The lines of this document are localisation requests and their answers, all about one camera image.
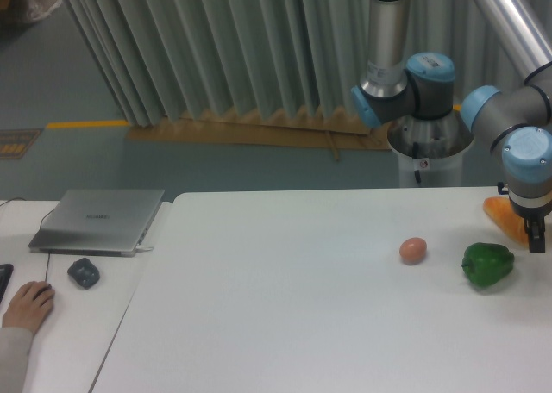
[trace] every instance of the bell pepper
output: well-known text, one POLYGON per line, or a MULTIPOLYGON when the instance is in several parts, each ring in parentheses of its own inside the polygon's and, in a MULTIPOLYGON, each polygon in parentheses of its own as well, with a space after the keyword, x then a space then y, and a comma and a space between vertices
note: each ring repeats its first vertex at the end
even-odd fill
POLYGON ((514 269, 514 254, 503 245, 478 242, 466 249, 461 267, 472 283, 488 287, 514 269))

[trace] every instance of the silver laptop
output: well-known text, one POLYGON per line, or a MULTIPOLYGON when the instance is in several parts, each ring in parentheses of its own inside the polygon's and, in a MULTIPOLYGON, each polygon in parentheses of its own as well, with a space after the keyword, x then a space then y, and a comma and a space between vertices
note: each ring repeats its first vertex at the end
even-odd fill
POLYGON ((68 190, 28 246, 33 251, 132 256, 163 190, 68 190))

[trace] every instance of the hand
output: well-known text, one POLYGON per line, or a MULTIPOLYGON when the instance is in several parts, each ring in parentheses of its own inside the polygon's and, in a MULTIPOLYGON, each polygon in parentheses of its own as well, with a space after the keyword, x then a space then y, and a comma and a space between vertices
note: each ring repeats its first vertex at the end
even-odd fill
POLYGON ((2 327, 26 328, 35 335, 53 309, 54 294, 52 285, 44 281, 26 283, 11 299, 2 327))

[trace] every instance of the brown egg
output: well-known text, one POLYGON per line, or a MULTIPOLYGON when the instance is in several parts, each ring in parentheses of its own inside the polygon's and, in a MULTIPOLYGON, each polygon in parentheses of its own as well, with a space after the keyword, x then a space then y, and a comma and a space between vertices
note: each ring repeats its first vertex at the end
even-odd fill
POLYGON ((428 244, 422 238, 410 238, 403 242, 398 253, 406 264, 417 264, 425 258, 428 244))

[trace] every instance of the floor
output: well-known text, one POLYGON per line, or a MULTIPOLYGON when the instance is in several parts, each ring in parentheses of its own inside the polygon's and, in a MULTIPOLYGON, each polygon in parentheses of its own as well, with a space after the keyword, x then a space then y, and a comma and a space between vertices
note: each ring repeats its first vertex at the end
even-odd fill
MULTIPOLYGON (((65 7, 30 28, 0 28, 0 129, 49 122, 119 120, 65 7)), ((125 140, 127 128, 45 129, 20 160, 0 160, 0 199, 59 200, 75 188, 183 192, 398 187, 391 152, 223 146, 125 140)), ((463 185, 492 185, 501 170, 479 145, 464 158, 463 185)))

